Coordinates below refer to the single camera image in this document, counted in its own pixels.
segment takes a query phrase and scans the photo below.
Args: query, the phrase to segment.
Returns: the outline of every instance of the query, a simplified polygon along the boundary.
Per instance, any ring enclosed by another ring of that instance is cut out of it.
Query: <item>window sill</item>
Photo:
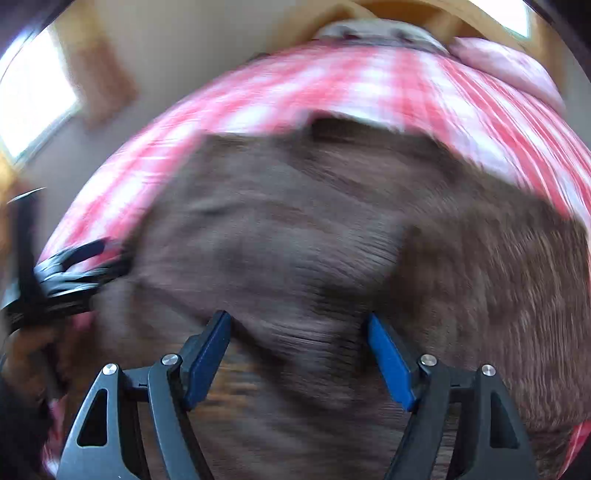
[[[54,120],[19,156],[16,158],[9,157],[12,164],[17,168],[22,168],[78,111],[80,111],[80,104],[75,103],[72,108]]]

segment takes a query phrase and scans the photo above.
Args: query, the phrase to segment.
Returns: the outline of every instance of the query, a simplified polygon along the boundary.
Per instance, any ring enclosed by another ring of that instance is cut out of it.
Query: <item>metal screw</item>
[[[168,353],[162,357],[161,362],[163,365],[174,365],[178,362],[178,355],[176,353]]]
[[[117,365],[115,364],[106,364],[103,367],[103,375],[113,375],[117,371]]]
[[[496,368],[492,365],[482,365],[482,373],[484,373],[487,377],[494,377],[496,374]]]
[[[429,355],[428,353],[426,353],[425,355],[423,355],[421,357],[421,363],[425,367],[434,367],[435,365],[437,365],[437,358],[435,358],[434,356]]]

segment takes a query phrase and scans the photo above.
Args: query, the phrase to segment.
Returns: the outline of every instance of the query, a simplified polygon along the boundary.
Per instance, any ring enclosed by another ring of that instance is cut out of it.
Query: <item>pink pillow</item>
[[[482,38],[457,37],[449,46],[449,51],[463,64],[533,95],[560,116],[566,113],[562,97],[548,72],[525,53]]]

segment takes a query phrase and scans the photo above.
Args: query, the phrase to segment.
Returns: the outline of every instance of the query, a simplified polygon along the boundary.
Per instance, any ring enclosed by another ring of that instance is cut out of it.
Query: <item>checkered bedding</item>
[[[82,188],[42,257],[104,236],[124,238],[204,132],[277,131],[312,111],[426,132],[591,227],[591,153],[541,101],[435,54],[310,44],[223,75],[129,140]],[[60,417],[59,406],[55,412]],[[574,430],[567,463],[590,430],[591,422]],[[60,442],[56,430],[44,452],[48,466]]]

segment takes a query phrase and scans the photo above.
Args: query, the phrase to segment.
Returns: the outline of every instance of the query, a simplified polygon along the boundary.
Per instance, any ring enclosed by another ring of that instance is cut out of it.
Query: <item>folded blanket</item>
[[[368,353],[371,311],[450,365],[494,364],[544,478],[591,411],[584,228],[423,135],[327,118],[209,137],[129,246],[78,390],[227,310],[230,351],[194,414],[217,478],[383,476],[407,417]],[[450,425],[434,478],[452,445]]]

